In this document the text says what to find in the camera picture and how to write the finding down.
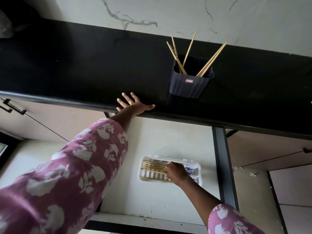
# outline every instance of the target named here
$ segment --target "black plastic container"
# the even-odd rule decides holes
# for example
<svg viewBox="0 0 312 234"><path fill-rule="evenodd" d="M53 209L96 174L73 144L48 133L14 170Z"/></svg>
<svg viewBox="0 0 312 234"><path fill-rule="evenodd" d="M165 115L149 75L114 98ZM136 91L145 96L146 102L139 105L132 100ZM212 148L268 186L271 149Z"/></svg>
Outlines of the black plastic container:
<svg viewBox="0 0 312 234"><path fill-rule="evenodd" d="M183 62L184 57L179 55L180 62ZM169 93L186 98L199 98L214 77L212 66L203 77L196 76L207 62L207 59L188 56L184 65L184 69L188 74L180 74L179 66L174 61Z"/></svg>

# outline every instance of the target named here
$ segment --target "hand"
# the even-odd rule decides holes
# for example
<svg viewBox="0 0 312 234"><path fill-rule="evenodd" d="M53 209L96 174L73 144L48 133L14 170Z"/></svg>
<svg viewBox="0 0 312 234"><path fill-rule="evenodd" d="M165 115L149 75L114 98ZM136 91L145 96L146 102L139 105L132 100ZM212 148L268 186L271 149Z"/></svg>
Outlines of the hand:
<svg viewBox="0 0 312 234"><path fill-rule="evenodd" d="M184 181L192 181L192 178L180 163L171 162L165 166L164 171L167 173L167 177L177 186L180 186Z"/></svg>
<svg viewBox="0 0 312 234"><path fill-rule="evenodd" d="M134 102L127 94L122 93L122 96L127 100L127 102L130 105L128 105L125 102L123 102L120 98L117 98L117 102L119 102L120 105L123 106L124 108L131 107L133 109L132 110L132 112L133 112L132 118L134 118L135 116L141 114L144 111L152 110L155 107L155 104L153 104L153 105L145 105L145 104L141 103L140 99L134 93L131 93L131 96L135 100ZM120 112L122 109L120 107L117 107L117 110Z"/></svg>

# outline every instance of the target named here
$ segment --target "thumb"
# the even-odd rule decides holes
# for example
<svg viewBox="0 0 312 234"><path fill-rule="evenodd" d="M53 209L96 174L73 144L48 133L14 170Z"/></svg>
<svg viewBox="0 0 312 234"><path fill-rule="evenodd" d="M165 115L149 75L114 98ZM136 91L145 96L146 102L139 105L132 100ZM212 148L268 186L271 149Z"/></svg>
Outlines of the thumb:
<svg viewBox="0 0 312 234"><path fill-rule="evenodd" d="M152 110L153 108L155 108L155 104L153 104L153 105L146 105L146 110L147 111Z"/></svg>

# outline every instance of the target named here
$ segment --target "white marble backsplash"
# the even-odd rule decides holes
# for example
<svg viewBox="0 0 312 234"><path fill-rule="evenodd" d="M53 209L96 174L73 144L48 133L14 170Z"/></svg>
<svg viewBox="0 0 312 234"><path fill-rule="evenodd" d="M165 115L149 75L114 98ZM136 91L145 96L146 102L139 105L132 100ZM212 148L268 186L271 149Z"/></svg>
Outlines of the white marble backsplash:
<svg viewBox="0 0 312 234"><path fill-rule="evenodd" d="M26 0L43 18L312 56L312 0Z"/></svg>

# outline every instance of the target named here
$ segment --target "pink floral garment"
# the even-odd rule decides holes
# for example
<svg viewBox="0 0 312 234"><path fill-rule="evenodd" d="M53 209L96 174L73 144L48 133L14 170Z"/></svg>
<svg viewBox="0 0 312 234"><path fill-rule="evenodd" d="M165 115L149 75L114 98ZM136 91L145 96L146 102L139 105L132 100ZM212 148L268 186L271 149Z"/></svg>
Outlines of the pink floral garment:
<svg viewBox="0 0 312 234"><path fill-rule="evenodd" d="M76 234L95 212L127 153L123 128L101 119L52 159L0 189L0 234ZM263 234L233 207L216 206L211 234Z"/></svg>
<svg viewBox="0 0 312 234"><path fill-rule="evenodd" d="M228 204L217 205L208 220L209 234L264 234Z"/></svg>

